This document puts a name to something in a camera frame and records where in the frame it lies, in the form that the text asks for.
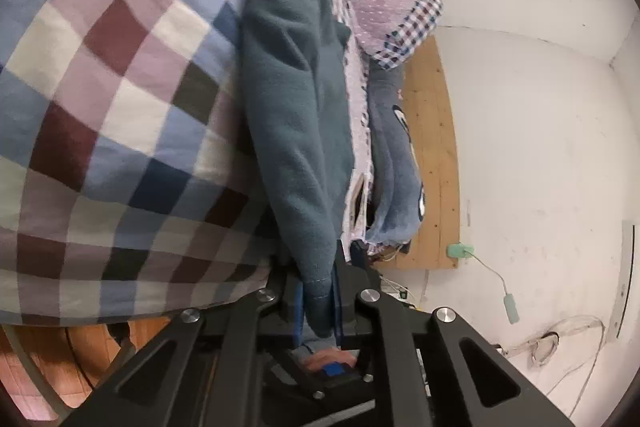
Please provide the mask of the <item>person left hand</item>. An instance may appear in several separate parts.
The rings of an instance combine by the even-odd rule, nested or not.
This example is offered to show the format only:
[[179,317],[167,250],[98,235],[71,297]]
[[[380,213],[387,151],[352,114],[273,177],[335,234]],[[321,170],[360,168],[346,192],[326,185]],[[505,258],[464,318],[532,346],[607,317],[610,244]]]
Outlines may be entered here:
[[311,373],[323,371],[327,366],[346,365],[351,369],[355,367],[357,358],[350,351],[344,351],[338,348],[326,348],[314,352],[309,357],[303,359],[303,367]]

